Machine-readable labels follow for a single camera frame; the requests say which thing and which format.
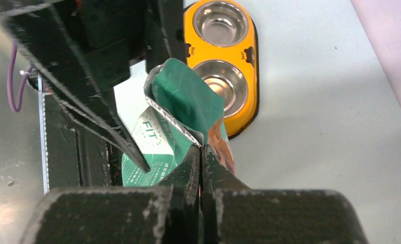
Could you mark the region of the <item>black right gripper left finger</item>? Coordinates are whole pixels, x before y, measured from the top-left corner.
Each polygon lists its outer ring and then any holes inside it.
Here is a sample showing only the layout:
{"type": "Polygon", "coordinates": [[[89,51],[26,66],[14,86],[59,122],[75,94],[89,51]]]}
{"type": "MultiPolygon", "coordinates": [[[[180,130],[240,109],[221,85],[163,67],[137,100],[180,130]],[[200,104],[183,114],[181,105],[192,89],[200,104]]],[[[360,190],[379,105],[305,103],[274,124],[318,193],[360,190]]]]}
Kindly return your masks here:
{"type": "Polygon", "coordinates": [[[201,151],[152,187],[57,188],[39,202],[21,243],[197,243],[201,151]]]}

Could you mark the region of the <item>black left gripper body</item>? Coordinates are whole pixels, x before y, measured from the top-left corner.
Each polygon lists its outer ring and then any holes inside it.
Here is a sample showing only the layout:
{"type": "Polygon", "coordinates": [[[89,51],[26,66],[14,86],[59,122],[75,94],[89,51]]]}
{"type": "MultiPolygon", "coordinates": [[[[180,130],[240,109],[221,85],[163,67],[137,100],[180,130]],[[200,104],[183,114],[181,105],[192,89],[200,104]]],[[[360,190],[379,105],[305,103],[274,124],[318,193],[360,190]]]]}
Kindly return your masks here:
{"type": "Polygon", "coordinates": [[[147,1],[55,1],[71,40],[102,90],[130,78],[144,54],[147,1]]]}

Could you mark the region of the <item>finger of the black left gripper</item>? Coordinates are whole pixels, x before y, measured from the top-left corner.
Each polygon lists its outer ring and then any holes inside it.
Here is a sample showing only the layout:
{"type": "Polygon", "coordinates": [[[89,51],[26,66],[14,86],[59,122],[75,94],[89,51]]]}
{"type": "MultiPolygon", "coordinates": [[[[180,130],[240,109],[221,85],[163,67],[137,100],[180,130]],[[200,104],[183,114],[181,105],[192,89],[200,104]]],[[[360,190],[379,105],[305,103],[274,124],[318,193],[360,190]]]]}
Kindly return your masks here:
{"type": "Polygon", "coordinates": [[[187,63],[184,40],[184,1],[147,1],[146,12],[146,72],[176,58],[187,63]]]}
{"type": "Polygon", "coordinates": [[[46,77],[54,97],[77,124],[120,149],[143,172],[150,171],[53,1],[0,1],[0,26],[46,77]]]}

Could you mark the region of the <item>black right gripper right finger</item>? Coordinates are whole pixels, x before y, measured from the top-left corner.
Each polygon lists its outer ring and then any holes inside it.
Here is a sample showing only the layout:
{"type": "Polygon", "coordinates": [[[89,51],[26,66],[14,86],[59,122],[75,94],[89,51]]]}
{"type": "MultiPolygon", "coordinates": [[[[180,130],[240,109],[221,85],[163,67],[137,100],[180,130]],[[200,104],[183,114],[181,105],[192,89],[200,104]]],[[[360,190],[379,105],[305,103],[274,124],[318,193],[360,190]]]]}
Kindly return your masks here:
{"type": "Polygon", "coordinates": [[[205,243],[367,243],[349,200],[333,190],[253,190],[202,149],[205,243]]]}

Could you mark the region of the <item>green white pet food bag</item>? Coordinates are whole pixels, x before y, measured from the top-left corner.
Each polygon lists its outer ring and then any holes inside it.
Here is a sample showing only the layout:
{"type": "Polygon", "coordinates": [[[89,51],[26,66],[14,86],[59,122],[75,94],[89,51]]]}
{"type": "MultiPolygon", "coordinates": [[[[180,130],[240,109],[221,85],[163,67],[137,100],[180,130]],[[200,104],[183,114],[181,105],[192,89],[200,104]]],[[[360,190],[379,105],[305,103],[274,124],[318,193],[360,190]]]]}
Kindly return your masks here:
{"type": "Polygon", "coordinates": [[[123,186],[159,183],[183,162],[192,146],[211,146],[217,160],[235,172],[224,126],[224,100],[191,68],[178,59],[168,59],[149,72],[144,93],[148,107],[139,116],[132,137],[150,171],[143,172],[123,155],[123,186]]]}

